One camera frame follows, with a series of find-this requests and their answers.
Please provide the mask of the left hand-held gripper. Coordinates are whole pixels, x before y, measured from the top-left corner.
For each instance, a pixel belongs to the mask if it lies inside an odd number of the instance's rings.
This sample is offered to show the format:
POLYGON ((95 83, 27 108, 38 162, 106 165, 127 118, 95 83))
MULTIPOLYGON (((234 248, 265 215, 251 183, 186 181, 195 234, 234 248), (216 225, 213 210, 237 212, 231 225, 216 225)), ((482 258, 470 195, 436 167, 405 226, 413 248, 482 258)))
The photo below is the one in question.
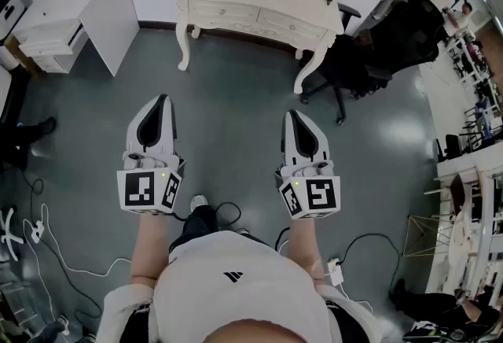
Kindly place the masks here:
POLYGON ((120 208, 139 214, 170 215, 182 184, 185 161, 174 154, 174 106, 167 94, 147 102, 127 128, 123 170, 117 172, 120 208), (167 156, 147 157, 158 152, 167 156))

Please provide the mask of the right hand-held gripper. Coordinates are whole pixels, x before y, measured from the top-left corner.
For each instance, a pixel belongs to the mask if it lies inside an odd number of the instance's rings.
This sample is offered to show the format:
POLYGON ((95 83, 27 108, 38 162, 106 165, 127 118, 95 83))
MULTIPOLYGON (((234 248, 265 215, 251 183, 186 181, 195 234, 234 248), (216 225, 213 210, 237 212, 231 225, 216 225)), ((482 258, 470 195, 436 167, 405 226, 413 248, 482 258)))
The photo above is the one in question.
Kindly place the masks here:
POLYGON ((283 120, 284 166, 275 172, 277 189, 292 219, 318 219, 340 210, 340 177, 334 175, 328 139, 298 110, 283 120))

